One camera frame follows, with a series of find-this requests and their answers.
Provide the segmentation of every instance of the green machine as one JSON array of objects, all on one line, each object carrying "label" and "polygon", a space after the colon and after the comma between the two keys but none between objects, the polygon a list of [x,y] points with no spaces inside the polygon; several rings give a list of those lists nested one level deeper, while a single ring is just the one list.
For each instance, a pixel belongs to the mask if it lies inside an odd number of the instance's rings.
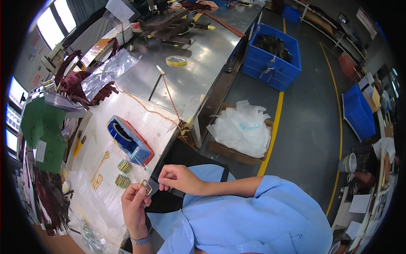
[{"label": "green machine", "polygon": [[20,126],[27,145],[34,150],[37,168],[57,174],[66,149],[60,128],[67,112],[48,104],[44,92],[44,87],[30,92]]}]

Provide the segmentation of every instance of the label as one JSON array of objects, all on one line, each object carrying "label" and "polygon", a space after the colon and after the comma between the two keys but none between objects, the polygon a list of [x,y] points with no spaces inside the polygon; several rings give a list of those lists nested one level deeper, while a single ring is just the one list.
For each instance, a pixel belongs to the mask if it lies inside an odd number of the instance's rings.
[{"label": "label", "polygon": [[44,163],[45,149],[46,148],[47,148],[47,142],[44,142],[42,140],[38,140],[37,156],[35,157],[36,161]]},{"label": "label", "polygon": [[38,87],[39,83],[41,82],[41,79],[42,79],[42,75],[41,75],[41,73],[39,71],[37,71],[34,78],[31,80],[31,85],[33,87]]}]

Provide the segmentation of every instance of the light blue shirt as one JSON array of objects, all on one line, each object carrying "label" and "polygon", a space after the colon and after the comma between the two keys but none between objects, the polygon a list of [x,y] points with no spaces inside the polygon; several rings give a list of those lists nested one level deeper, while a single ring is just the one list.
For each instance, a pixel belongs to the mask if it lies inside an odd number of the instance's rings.
[{"label": "light blue shirt", "polygon": [[[213,164],[189,169],[208,182],[223,172]],[[208,254],[326,254],[333,241],[319,204],[277,176],[264,176],[253,198],[186,194],[179,211],[147,215],[165,240],[158,254],[194,254],[194,246]]]}]

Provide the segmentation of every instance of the stainless steel table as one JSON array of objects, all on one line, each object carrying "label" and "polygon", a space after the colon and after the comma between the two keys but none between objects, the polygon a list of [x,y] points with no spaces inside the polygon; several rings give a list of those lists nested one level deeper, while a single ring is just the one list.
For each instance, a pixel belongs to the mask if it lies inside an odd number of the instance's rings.
[{"label": "stainless steel table", "polygon": [[[253,4],[251,7],[235,5],[227,9],[210,11],[210,14],[244,33],[258,17],[263,5],[262,2]],[[192,29],[183,35],[191,39],[191,45],[177,48],[159,44],[152,38],[148,40],[147,48],[141,40],[135,39],[133,41],[134,50],[131,54],[134,57],[140,57],[140,60],[116,80],[120,89],[127,85],[129,93],[148,99],[160,75],[156,65],[160,66],[165,71],[165,80],[180,118],[184,121],[190,117],[194,119],[196,132],[199,130],[197,115],[201,106],[209,96],[227,59],[241,40],[205,15],[199,18],[199,22],[210,23],[216,29],[204,31]],[[184,67],[168,66],[165,58],[173,55],[186,58],[187,65]],[[174,112],[163,79],[160,79],[151,101]],[[196,143],[199,146],[201,144],[200,133],[198,133],[197,139]]]}]

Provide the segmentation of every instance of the hand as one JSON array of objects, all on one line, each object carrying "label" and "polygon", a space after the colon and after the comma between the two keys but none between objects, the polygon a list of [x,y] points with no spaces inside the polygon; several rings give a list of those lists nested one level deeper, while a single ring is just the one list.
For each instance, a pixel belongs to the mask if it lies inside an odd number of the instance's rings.
[{"label": "hand", "polygon": [[159,190],[175,188],[184,193],[202,196],[207,182],[200,180],[184,165],[165,165],[158,177]]},{"label": "hand", "polygon": [[150,197],[146,195],[145,189],[141,188],[138,183],[128,186],[121,196],[124,222],[131,238],[142,239],[148,237],[144,208],[150,204]]}]

